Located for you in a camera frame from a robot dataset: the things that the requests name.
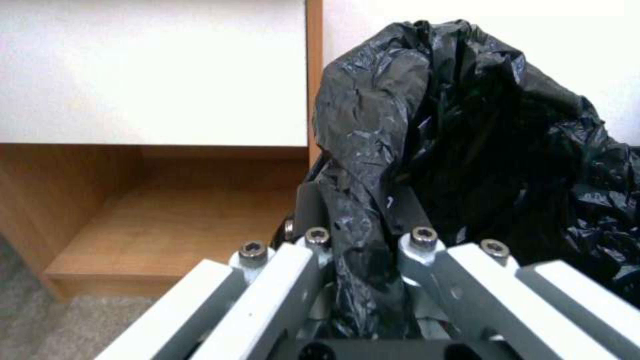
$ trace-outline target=furniture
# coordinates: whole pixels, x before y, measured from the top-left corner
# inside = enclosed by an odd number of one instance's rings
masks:
[[[159,295],[270,240],[318,153],[321,0],[24,1],[0,19],[0,231],[59,299]]]

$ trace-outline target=gray carpet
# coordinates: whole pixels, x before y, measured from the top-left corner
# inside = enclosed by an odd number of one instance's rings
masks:
[[[0,237],[0,359],[93,359],[153,304],[143,297],[57,303]]]

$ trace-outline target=white cabinet door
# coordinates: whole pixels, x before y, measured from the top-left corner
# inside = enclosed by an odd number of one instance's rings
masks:
[[[307,144],[302,0],[0,8],[0,142]]]

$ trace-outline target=bolt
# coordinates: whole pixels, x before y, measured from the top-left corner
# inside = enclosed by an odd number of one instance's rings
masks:
[[[438,243],[438,233],[432,227],[416,226],[411,231],[411,245],[419,250],[432,251]]]
[[[293,219],[288,218],[284,221],[284,240],[291,241],[293,238]]]
[[[324,227],[312,227],[305,233],[305,243],[310,246],[329,245],[329,231]]]
[[[480,241],[480,249],[502,266],[507,265],[507,260],[511,254],[507,245],[495,239],[484,239]]]
[[[259,241],[249,241],[238,251],[240,262],[246,266],[260,266],[267,260],[267,248]]]

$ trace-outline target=garbage bag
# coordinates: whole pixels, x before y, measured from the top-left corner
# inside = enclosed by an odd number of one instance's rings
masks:
[[[326,203],[337,283],[330,336],[416,334],[389,228],[399,184],[446,245],[496,238],[521,265],[565,260],[640,306],[637,149],[479,27],[387,26],[325,68],[314,131],[323,160],[307,180]]]

